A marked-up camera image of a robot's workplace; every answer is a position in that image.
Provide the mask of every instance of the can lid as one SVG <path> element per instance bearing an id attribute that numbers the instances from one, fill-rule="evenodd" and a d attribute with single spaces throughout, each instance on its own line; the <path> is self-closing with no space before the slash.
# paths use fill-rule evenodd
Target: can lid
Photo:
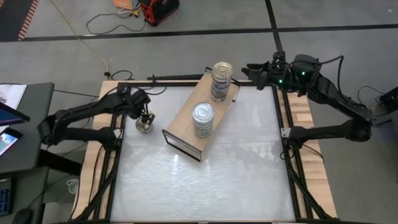
<path id="1" fill-rule="evenodd" d="M 218 62 L 213 67 L 213 75 L 217 78 L 229 78 L 232 73 L 232 65 L 227 62 Z"/>
<path id="2" fill-rule="evenodd" d="M 208 103 L 197 103 L 192 109 L 192 116 L 195 121 L 206 123 L 213 119 L 214 109 Z"/>

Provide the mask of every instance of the keyboard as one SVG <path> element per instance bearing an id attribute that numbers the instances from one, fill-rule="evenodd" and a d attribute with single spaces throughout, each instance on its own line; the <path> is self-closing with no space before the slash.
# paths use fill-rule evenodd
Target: keyboard
<path id="1" fill-rule="evenodd" d="M 11 213 L 11 178 L 0 179 L 0 217 Z"/>

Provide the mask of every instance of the gray floor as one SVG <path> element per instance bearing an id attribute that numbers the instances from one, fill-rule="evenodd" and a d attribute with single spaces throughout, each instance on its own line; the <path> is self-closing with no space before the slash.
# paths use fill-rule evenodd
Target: gray floor
<path id="1" fill-rule="evenodd" d="M 55 1 L 79 35 L 88 31 L 85 23 L 99 13 L 116 9 L 106 0 Z M 393 0 L 272 0 L 279 27 L 356 26 L 398 23 L 398 3 Z M 125 22 L 136 29 L 140 19 L 125 21 L 105 17 L 90 28 L 102 32 Z M 270 28 L 263 0 L 183 0 L 170 18 L 158 27 L 147 26 L 143 32 Z M 115 33 L 126 33 L 118 29 Z M 29 27 L 28 37 L 73 35 L 49 0 L 42 0 Z M 288 59 L 296 54 L 311 54 L 328 60 L 343 54 L 341 87 L 356 100 L 357 90 L 371 85 L 381 91 L 398 86 L 398 29 L 351 30 L 333 32 L 281 33 Z M 231 62 L 235 78 L 246 63 L 270 60 L 275 51 L 272 34 L 190 35 L 179 37 L 142 37 L 132 39 L 99 39 L 87 41 L 111 64 L 111 72 L 128 69 L 135 79 L 155 74 L 184 75 L 200 73 L 205 66 L 219 60 Z M 325 65 L 322 74 L 336 82 L 337 63 Z M 77 40 L 49 42 L 0 43 L 0 82 L 54 82 L 59 90 L 96 95 L 103 80 L 104 65 Z M 363 103 L 376 108 L 377 93 L 361 92 Z M 85 96 L 54 93 L 51 112 L 91 100 Z M 316 126 L 340 124 L 347 118 L 328 106 L 310 104 Z M 387 124 L 373 129 L 366 143 L 344 139 L 320 141 L 325 156 L 338 216 L 343 220 L 396 223 L 398 210 L 398 132 Z M 50 148 L 65 153 L 79 142 L 63 142 Z M 76 160 L 82 160 L 77 152 Z M 56 180 L 58 175 L 51 174 Z M 48 192 L 51 201 L 65 191 L 65 184 Z M 48 203 L 44 223 L 65 220 L 70 204 Z"/>

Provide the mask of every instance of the screen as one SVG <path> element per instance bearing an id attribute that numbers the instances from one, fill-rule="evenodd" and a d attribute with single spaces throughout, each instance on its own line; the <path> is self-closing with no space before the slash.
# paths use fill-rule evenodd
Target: screen
<path id="1" fill-rule="evenodd" d="M 0 156 L 18 140 L 18 138 L 6 133 L 2 133 L 0 138 Z"/>
<path id="2" fill-rule="evenodd" d="M 8 125 L 9 123 L 13 123 L 15 121 L 22 121 L 23 119 L 6 111 L 0 109 L 0 126 Z"/>

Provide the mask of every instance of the white table surface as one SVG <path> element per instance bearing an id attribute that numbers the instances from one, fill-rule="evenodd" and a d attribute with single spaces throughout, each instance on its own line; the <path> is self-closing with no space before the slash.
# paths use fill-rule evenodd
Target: white table surface
<path id="1" fill-rule="evenodd" d="M 202 162 L 167 145 L 161 131 L 192 90 L 150 96 L 156 117 L 149 134 L 127 119 L 111 221 L 294 220 L 271 88 L 240 89 Z"/>

